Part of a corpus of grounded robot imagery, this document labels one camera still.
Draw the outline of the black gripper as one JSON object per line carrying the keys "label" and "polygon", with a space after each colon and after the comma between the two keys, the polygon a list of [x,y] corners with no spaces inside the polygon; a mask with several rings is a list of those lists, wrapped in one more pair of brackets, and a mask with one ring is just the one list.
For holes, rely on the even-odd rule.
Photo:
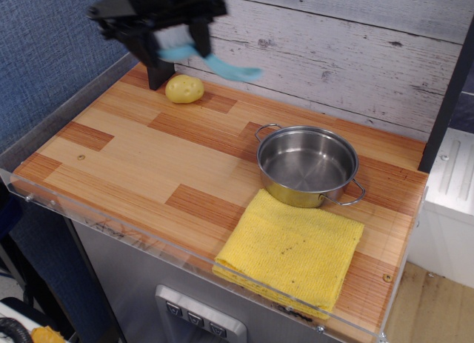
{"label": "black gripper", "polygon": [[195,49],[206,58],[212,52],[209,24],[226,13],[224,0],[100,0],[88,8],[87,17],[146,67],[159,67],[155,31],[188,24]]}

